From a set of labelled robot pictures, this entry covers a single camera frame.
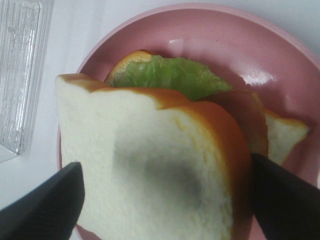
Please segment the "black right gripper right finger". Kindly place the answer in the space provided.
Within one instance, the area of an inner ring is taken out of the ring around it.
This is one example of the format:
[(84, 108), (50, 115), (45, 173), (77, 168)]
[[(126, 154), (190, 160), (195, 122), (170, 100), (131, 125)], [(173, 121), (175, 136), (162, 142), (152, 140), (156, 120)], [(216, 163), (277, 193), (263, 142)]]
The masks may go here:
[(253, 211), (268, 240), (318, 240), (320, 190), (267, 157), (251, 154)]

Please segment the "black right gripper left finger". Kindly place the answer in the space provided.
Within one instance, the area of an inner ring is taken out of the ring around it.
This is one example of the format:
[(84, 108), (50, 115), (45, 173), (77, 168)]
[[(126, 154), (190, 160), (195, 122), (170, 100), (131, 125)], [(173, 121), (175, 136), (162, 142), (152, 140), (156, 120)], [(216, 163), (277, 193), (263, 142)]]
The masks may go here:
[(85, 199), (82, 166), (72, 162), (0, 211), (2, 240), (67, 240)]

